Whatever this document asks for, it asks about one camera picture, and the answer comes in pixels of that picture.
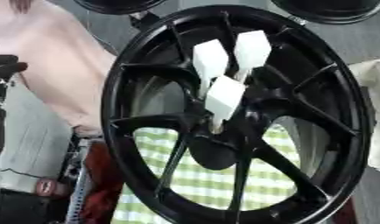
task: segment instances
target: white cube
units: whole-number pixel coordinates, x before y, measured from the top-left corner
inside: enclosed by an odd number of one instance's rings
[[[262,67],[271,54],[271,44],[264,31],[240,33],[235,46],[235,56],[241,70]]]
[[[215,125],[229,120],[241,102],[246,87],[239,81],[225,75],[217,78],[209,89],[205,109],[214,114]]]
[[[218,39],[194,47],[193,65],[201,78],[200,95],[208,91],[211,79],[224,75],[228,63],[229,56]]]

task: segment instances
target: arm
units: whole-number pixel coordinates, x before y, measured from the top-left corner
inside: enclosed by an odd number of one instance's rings
[[[6,97],[7,83],[13,74],[22,72],[26,68],[25,63],[18,62],[18,57],[0,55],[0,154],[4,147],[4,118],[6,116],[1,106]]]

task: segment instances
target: floor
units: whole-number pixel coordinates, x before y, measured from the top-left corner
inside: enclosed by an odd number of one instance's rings
[[[52,0],[63,6],[97,35],[111,52],[120,52],[136,34],[127,16],[87,13],[73,0]],[[267,0],[168,0],[152,11],[163,17],[180,9],[205,4],[246,4],[268,7]],[[310,23],[306,26],[326,40],[349,64],[380,58],[380,13],[359,24],[333,26]],[[380,171],[368,168],[354,193],[359,223],[380,224]]]

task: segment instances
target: striped fabric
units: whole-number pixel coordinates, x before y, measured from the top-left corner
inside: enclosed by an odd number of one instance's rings
[[[134,134],[134,137],[145,162],[157,176],[160,176],[175,145],[177,133],[170,129],[142,128]],[[281,125],[274,124],[270,127],[264,135],[264,140],[299,167],[299,153]],[[173,174],[171,188],[183,197],[203,206],[227,209],[232,198],[234,182],[234,165],[222,171],[210,171],[198,165],[187,151]],[[253,159],[243,195],[242,210],[268,207],[287,199],[295,191],[294,183],[281,171],[261,160]],[[111,223],[169,222],[145,206],[124,185]]]

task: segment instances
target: black rim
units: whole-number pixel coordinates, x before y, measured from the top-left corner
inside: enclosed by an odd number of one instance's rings
[[[261,73],[258,70],[247,80],[250,87],[241,107],[231,122],[225,124],[227,130],[240,136],[236,145],[239,150],[236,150],[235,189],[228,210],[195,204],[169,188],[170,177],[187,148],[186,144],[209,116],[195,96],[199,80],[190,66],[189,55],[194,43],[187,43],[186,33],[195,26],[206,26],[206,29],[214,27],[220,31],[219,39],[231,56],[228,76],[236,70],[232,57],[236,34],[247,30],[265,30],[276,52],[277,56],[272,54],[268,65],[262,70],[278,70],[273,64],[278,60],[278,54],[293,47],[298,55],[306,55],[312,68],[310,73],[298,73],[292,77],[275,71],[273,80],[267,80],[270,75],[265,72],[268,75],[263,76],[266,80],[262,81],[267,83],[266,88],[257,88],[255,84],[259,79],[254,74]],[[167,48],[167,41],[177,52],[177,56],[168,61],[158,54],[161,48]],[[151,74],[181,86],[186,97],[183,113],[131,118],[134,83],[151,77]],[[330,103],[330,100],[322,99],[326,97],[324,92],[313,101],[312,93],[319,90],[315,86],[326,88],[337,99],[334,109],[322,107],[323,103]],[[262,140],[265,130],[280,116],[293,116],[315,123],[331,136],[320,168],[312,177]],[[150,209],[180,224],[316,223],[335,212],[352,193],[366,165],[369,149],[367,110],[355,79],[341,59],[320,38],[298,24],[245,6],[221,5],[183,10],[163,18],[135,37],[109,73],[102,98],[102,125],[112,156],[123,171],[127,185]],[[149,170],[132,138],[132,131],[142,127],[168,128],[179,132],[179,141],[161,179]],[[240,211],[252,158],[260,158],[287,175],[295,182],[297,193],[274,206]]]
[[[321,24],[331,25],[348,25],[361,22],[367,18],[376,15],[380,11],[380,1],[374,6],[365,10],[316,10],[303,8],[302,4],[295,1],[272,0],[281,9],[293,14],[294,16],[304,18]]]
[[[137,3],[133,3],[134,1],[131,1],[131,3],[128,3],[127,1],[117,1],[117,3],[111,4],[93,0],[74,1],[82,7],[98,13],[110,15],[123,15],[149,10],[157,6],[158,4],[163,3],[166,0],[144,0],[138,1]]]

